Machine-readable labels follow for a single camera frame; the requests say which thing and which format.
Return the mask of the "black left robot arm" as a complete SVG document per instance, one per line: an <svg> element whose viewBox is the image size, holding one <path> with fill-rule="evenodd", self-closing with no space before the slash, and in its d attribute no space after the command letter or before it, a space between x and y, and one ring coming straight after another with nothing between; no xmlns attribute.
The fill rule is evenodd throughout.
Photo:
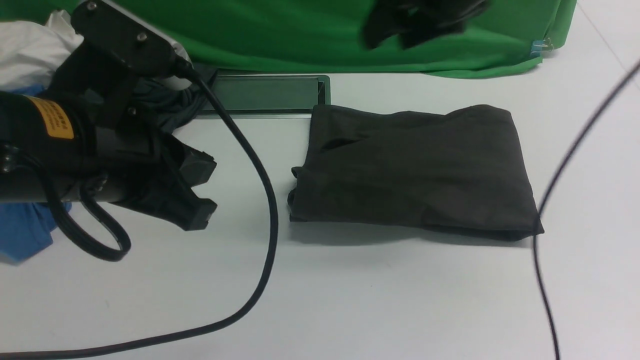
<svg viewBox="0 0 640 360"><path fill-rule="evenodd" d="M207 153L160 130L157 114L134 99L142 78L171 75L178 54L161 38L86 39L37 96L1 92L1 201L45 202L25 155L45 169L55 199L80 193L172 223L207 227L217 204L193 187L217 166Z"/></svg>

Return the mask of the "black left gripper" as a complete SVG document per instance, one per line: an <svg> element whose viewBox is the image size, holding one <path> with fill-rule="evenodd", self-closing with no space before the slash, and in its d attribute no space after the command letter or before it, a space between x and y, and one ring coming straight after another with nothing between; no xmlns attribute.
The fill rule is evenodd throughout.
<svg viewBox="0 0 640 360"><path fill-rule="evenodd" d="M157 114L133 98L139 80L171 75L178 58L163 39L86 39L71 53L47 91L74 130L72 144L47 164L58 195L76 201L83 182L105 176L94 192L98 202L165 218L184 231L208 227L218 205L192 187L208 182L217 162L162 132Z"/></svg>

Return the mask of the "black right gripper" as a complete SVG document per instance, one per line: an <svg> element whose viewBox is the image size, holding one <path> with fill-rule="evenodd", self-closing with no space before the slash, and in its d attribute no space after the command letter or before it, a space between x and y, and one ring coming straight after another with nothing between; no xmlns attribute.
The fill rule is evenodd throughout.
<svg viewBox="0 0 640 360"><path fill-rule="evenodd" d="M373 50L398 37L403 50L462 34L490 7L489 0L376 0L361 27L361 43Z"/></svg>

